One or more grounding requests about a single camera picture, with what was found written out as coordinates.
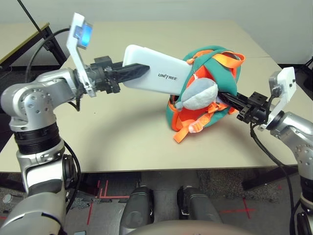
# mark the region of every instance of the table leg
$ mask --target table leg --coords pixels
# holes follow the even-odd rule
[[[10,55],[6,60],[4,60],[0,64],[0,71],[6,70],[10,65],[16,61],[20,56],[22,56],[26,51],[28,51],[33,45],[35,45],[40,39],[41,34],[37,34],[35,37],[30,39],[27,43],[25,43],[22,47],[20,47],[17,51],[15,51],[12,55]]]
[[[293,175],[298,173],[298,167],[284,167],[285,172],[288,175]],[[244,190],[250,190],[253,188],[257,188],[269,183],[273,183],[274,181],[280,180],[285,177],[283,171],[277,167],[274,170],[268,171],[266,173],[259,174],[256,178],[251,180],[242,181],[242,186]]]
[[[52,35],[52,31],[50,27],[48,26],[43,30],[43,34],[48,37]],[[46,44],[45,47],[47,50],[49,50],[55,57],[55,59],[58,61],[59,65],[64,64],[64,62],[67,60],[67,57],[65,56],[64,52],[62,51],[58,41],[53,37],[51,40],[49,40],[49,43]]]

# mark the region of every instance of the red tape line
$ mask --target red tape line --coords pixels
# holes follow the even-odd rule
[[[249,211],[248,211],[248,207],[246,206],[246,199],[245,199],[245,198],[243,198],[243,202],[244,202],[244,205],[245,205],[246,214],[247,214],[247,216],[248,216],[248,219],[251,219],[250,213],[249,213]]]
[[[93,208],[93,202],[91,202],[90,207],[89,207],[87,225],[89,225],[89,223],[90,223],[90,216],[91,216],[92,208]]]
[[[107,192],[108,192],[108,185],[109,185],[109,181],[106,181],[106,187],[104,188],[104,196],[102,196],[102,188],[100,188],[100,194],[99,194],[99,198],[100,199],[122,199],[122,198],[129,198],[129,196],[107,196]]]

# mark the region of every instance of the floor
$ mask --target floor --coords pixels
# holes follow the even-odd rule
[[[24,73],[12,71],[5,77],[4,72],[0,72],[0,94],[3,90],[15,83],[23,82]],[[312,92],[303,86],[305,80],[304,74],[299,72],[296,76],[297,83],[305,90],[308,96],[312,97]],[[5,145],[11,132],[8,128],[10,118],[7,115],[0,115],[0,149]],[[231,180],[225,174],[224,180]],[[111,184],[115,190],[124,192],[128,195],[132,187],[126,187],[123,184]],[[295,200],[299,198],[299,176],[291,177]],[[178,218],[178,209],[176,205],[176,192],[182,185],[193,185],[198,187],[201,184],[199,172],[196,170],[182,171],[148,171],[141,173],[140,185],[147,185],[155,193],[155,222],[171,220]],[[102,182],[100,187],[105,190],[106,181]],[[246,194],[240,195],[237,192],[235,196],[225,195],[212,196],[213,205],[219,211],[224,223],[231,224],[240,228],[251,231],[256,235],[285,235],[289,229],[290,203],[288,188],[285,180],[269,184],[261,188],[261,193],[275,190],[277,193],[276,200],[270,198],[249,199]],[[0,196],[7,193],[16,193],[10,190],[0,188]],[[118,234],[119,220],[123,213],[126,200],[108,199],[109,196],[101,198],[86,197],[87,199],[75,202],[76,206],[71,209],[66,217],[65,230],[69,235],[74,232],[86,231],[88,235],[113,235]],[[0,202],[0,226],[2,225],[7,212],[11,206],[4,205]]]
[[[294,197],[300,195],[299,176],[291,177]],[[176,193],[182,185],[198,186],[196,170],[148,171],[141,174],[141,185],[154,190],[155,223],[178,219]],[[234,225],[250,231],[255,235],[286,235],[289,233],[290,201],[285,180],[276,182],[281,191],[277,202],[246,200],[237,197],[212,198],[211,201],[219,211],[225,224]],[[69,235],[86,231],[88,235],[118,234],[125,203],[119,200],[96,203],[82,209],[73,208],[66,217],[65,230]]]

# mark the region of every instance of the orange strap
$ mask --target orange strap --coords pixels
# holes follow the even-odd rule
[[[216,111],[221,111],[227,107],[228,106],[225,104],[217,104],[215,102],[212,102],[208,106],[207,113],[202,115],[197,120],[189,119],[186,121],[182,121],[181,122],[182,128],[178,132],[176,132],[176,134],[174,135],[174,140],[177,143],[180,143],[187,136],[189,132],[197,133],[197,132],[202,131],[203,127],[211,121],[211,118]]]
[[[194,120],[192,119],[181,122],[182,128],[174,135],[174,140],[177,143],[180,143],[186,137],[186,135],[189,133],[189,125],[193,122]]]
[[[225,55],[224,53],[231,53],[233,55],[238,56],[239,60],[234,59],[230,56]],[[216,54],[213,56],[220,64],[224,65],[227,68],[234,69],[239,67],[245,60],[246,57],[239,53],[234,53],[232,51],[225,51],[222,54]]]
[[[211,53],[213,50],[201,50],[198,51],[191,59],[187,60],[186,62],[191,65],[194,63],[195,59],[199,56]],[[236,55],[239,60],[234,59],[227,54]],[[213,55],[212,58],[216,59],[220,64],[224,65],[227,68],[234,69],[239,67],[245,60],[246,57],[240,53],[234,53],[232,51],[224,51],[222,54]]]

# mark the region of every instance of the backpack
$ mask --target backpack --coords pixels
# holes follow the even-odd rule
[[[245,56],[224,47],[208,46],[189,53],[184,60],[193,65],[191,72],[180,95],[170,96],[166,109],[167,121],[170,127],[177,131],[174,140],[178,143],[188,133],[200,132],[226,114],[236,111],[223,104],[218,99],[217,92],[237,94],[237,81]],[[203,101],[207,99],[214,101],[206,104]]]

